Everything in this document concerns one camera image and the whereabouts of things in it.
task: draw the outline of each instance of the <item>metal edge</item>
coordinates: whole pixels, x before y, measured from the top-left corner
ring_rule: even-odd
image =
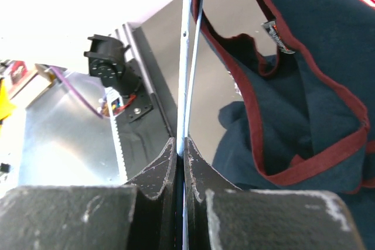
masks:
[[[128,39],[128,43],[130,44],[131,48],[130,50],[132,51],[132,54],[133,54],[133,57],[137,60],[138,64],[139,64],[139,68],[141,69],[141,73],[142,73],[142,76],[143,76],[143,79],[144,79],[144,82],[145,82],[145,86],[146,86],[146,90],[150,96],[150,99],[151,99],[151,102],[155,103],[162,115],[162,119],[164,121],[164,124],[165,124],[165,127],[168,131],[168,134],[170,137],[175,137],[175,135],[173,134],[173,131],[172,131],[172,128],[171,128],[171,125],[168,121],[168,118],[166,116],[166,113],[165,113],[165,110],[162,106],[162,103],[160,101],[160,98],[157,94],[157,92],[155,91],[155,87],[152,83],[152,80],[150,79],[150,75],[149,75],[149,72],[147,70],[147,66],[145,65],[143,59],[142,59],[142,56],[141,56],[141,52],[139,51],[139,48],[138,48],[138,45],[137,45],[137,42],[134,38],[134,35],[133,35],[133,28],[131,27],[131,25],[129,23],[125,23],[122,25],[122,27],[124,28],[124,33]]]

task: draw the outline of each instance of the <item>cable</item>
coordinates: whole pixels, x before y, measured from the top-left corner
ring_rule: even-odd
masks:
[[[178,157],[183,157],[185,147],[185,115],[186,115],[186,90],[189,60],[189,26],[190,9],[192,0],[182,0],[182,18],[180,35],[180,59],[178,79],[178,107],[177,107],[177,132],[176,150]]]
[[[64,77],[57,67],[51,66],[51,70],[55,73],[57,78],[70,90],[73,94],[97,117],[103,118],[103,115],[99,113],[89,102],[70,84],[69,80]]]
[[[122,112],[133,103],[133,101],[136,99],[136,97],[137,96],[135,94],[130,95],[129,100],[125,105],[123,105],[121,107],[118,107],[118,108],[115,108],[115,109],[112,109],[112,112],[114,114],[113,117],[117,117],[120,114],[122,114]],[[103,115],[104,118],[110,118],[110,113],[109,113],[109,109],[108,109],[107,96],[106,95],[103,96],[103,98],[102,98],[100,113]]]
[[[197,63],[197,54],[198,54],[198,45],[199,45],[200,24],[202,22],[202,11],[203,11],[203,0],[200,0],[197,25],[195,27],[195,37],[194,37],[194,45],[193,45],[192,67],[190,69],[189,89],[187,90],[187,99],[186,99],[185,137],[189,134],[189,122],[190,122],[190,113],[192,111],[193,87],[194,87],[195,67],[197,65],[196,63]]]

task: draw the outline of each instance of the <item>reflective metal surface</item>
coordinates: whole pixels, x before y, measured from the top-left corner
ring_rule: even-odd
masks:
[[[177,103],[181,7],[182,0],[174,0],[143,23],[141,29],[148,46],[144,48],[139,43],[156,92],[160,96],[172,127],[173,123],[176,124],[174,118],[177,114],[170,96],[172,94],[174,102]],[[203,9],[220,35],[231,37],[247,33],[255,38],[261,54],[264,56],[275,54],[275,43],[261,26],[267,20],[256,0],[204,0]],[[192,22],[189,31],[190,42],[194,40],[194,29],[195,25]],[[212,162],[217,146],[226,131],[217,118],[220,109],[233,101],[241,100],[223,63],[201,37],[189,130],[206,161]]]
[[[133,119],[132,122],[129,122],[127,114],[120,114],[116,118],[110,119],[120,176],[122,181],[127,181],[159,155],[169,137],[172,136],[172,130],[158,94],[154,91],[154,85],[145,61],[138,50],[130,25],[123,24],[110,36],[122,41],[124,46],[130,46],[124,54],[125,61],[134,68],[138,75],[142,76],[144,87],[153,106],[151,111],[148,111],[140,119]],[[131,63],[131,60],[134,59],[137,66]],[[137,96],[134,105],[143,99],[143,93],[137,93]]]
[[[67,78],[90,104],[104,94],[100,80],[79,73]],[[19,185],[118,185],[109,119],[90,112],[56,84],[26,111]]]

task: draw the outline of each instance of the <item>yellow object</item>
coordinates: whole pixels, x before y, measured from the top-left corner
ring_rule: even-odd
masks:
[[[0,120],[10,116],[16,108],[9,100],[8,92],[6,91],[4,84],[4,79],[0,78]]]

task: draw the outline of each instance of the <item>black bracket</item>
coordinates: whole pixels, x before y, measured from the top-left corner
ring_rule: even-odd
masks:
[[[142,73],[135,59],[125,61],[124,53],[130,45],[109,36],[94,35],[88,57],[88,68],[91,76],[99,77],[103,86],[113,87],[119,92],[124,104],[133,95],[136,98],[126,107],[128,122],[136,121],[153,109],[151,99],[142,83]]]
[[[134,101],[125,109],[125,114],[128,116],[129,123],[140,119],[142,116],[147,114],[154,108],[151,99],[147,94],[147,91],[143,85],[137,91],[137,97]]]

